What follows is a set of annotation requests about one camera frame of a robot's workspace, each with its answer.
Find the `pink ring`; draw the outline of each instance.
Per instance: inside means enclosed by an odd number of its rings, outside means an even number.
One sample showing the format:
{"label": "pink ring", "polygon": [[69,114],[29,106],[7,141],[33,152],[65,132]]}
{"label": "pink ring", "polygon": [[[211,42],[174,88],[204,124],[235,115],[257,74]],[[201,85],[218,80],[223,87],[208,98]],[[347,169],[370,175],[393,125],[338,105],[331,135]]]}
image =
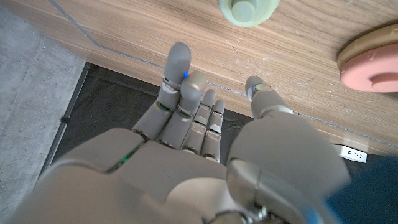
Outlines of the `pink ring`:
{"label": "pink ring", "polygon": [[342,66],[340,80],[355,90],[397,92],[398,43],[378,47],[352,58]]}

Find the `robotic hand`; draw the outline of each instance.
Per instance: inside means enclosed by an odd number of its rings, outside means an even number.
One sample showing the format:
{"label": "robotic hand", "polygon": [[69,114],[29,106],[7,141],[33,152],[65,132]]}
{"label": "robotic hand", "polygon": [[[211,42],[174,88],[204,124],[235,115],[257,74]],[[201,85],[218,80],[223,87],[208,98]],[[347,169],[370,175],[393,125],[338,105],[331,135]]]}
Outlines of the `robotic hand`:
{"label": "robotic hand", "polygon": [[254,121],[219,164],[224,102],[170,50],[159,97],[133,127],[61,157],[9,223],[338,223],[324,203],[349,182],[330,144],[258,77]]}

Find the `green cylindrical object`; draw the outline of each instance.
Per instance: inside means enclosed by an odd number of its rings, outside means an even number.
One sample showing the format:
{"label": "green cylindrical object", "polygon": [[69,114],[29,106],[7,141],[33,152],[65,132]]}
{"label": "green cylindrical object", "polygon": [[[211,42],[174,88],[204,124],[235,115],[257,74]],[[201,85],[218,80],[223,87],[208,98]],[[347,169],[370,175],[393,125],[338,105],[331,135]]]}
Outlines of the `green cylindrical object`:
{"label": "green cylindrical object", "polygon": [[270,18],[279,0],[218,0],[224,17],[241,27],[256,26]]}

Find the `wooden table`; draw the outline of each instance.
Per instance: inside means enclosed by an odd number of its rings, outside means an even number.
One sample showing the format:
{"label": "wooden table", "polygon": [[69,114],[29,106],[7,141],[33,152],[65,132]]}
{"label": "wooden table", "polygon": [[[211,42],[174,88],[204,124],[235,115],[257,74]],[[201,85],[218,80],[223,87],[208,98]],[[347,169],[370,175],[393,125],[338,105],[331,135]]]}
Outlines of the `wooden table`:
{"label": "wooden table", "polygon": [[0,0],[97,65],[160,85],[176,41],[192,51],[226,108],[250,116],[244,82],[257,75],[332,143],[398,152],[398,94],[340,83],[336,56],[353,37],[396,23],[398,1],[281,0],[271,19],[230,24],[217,0]]}

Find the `electrical outlet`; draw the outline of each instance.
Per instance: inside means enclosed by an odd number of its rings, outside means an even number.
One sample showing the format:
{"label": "electrical outlet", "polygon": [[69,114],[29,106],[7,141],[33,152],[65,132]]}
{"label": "electrical outlet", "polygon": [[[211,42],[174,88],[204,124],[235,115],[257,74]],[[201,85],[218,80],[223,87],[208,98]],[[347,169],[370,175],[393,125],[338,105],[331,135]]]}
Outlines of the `electrical outlet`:
{"label": "electrical outlet", "polygon": [[366,158],[368,156],[366,152],[361,152],[347,146],[334,145],[334,147],[342,158],[357,162],[366,162]]}

